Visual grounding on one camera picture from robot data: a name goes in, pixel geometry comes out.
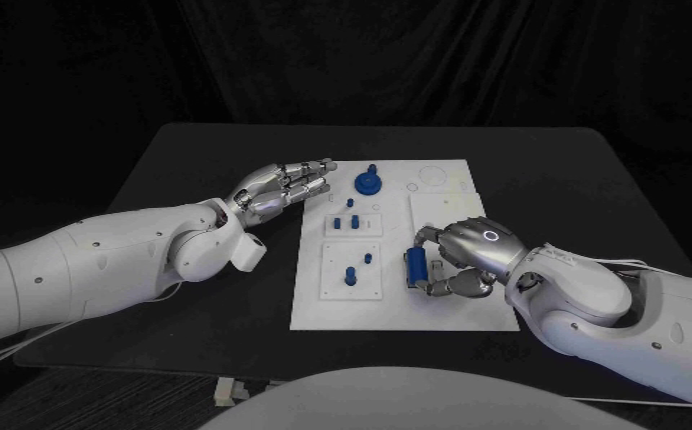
black table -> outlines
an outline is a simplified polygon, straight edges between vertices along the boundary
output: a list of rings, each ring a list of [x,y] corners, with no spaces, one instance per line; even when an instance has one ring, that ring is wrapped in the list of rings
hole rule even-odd
[[[468,159],[488,216],[528,245],[641,258],[692,276],[616,154],[586,128],[364,128],[172,124],[110,207],[122,212],[226,197],[275,161]],[[17,355],[27,366],[81,366],[292,380],[377,365],[437,367],[564,396],[678,400],[521,332],[290,331],[303,205],[254,233],[270,251],[250,274],[228,267],[168,301],[80,322]]]

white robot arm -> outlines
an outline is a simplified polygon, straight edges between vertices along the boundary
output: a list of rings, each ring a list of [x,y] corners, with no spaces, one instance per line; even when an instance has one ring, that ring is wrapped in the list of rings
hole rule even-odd
[[[485,217],[445,230],[425,227],[414,249],[426,241],[440,244],[440,255],[465,270],[436,281],[422,272],[425,254],[422,263],[410,250],[412,287],[432,296],[482,298],[499,281],[508,304],[550,348],[692,402],[692,279],[655,271],[641,261],[596,260],[550,244],[530,251],[511,230]],[[615,272],[599,262],[639,270]]]
[[[226,200],[103,215],[0,250],[0,338],[117,312],[228,262],[253,271],[267,248],[246,229],[328,192],[334,170],[331,159],[269,165]]]

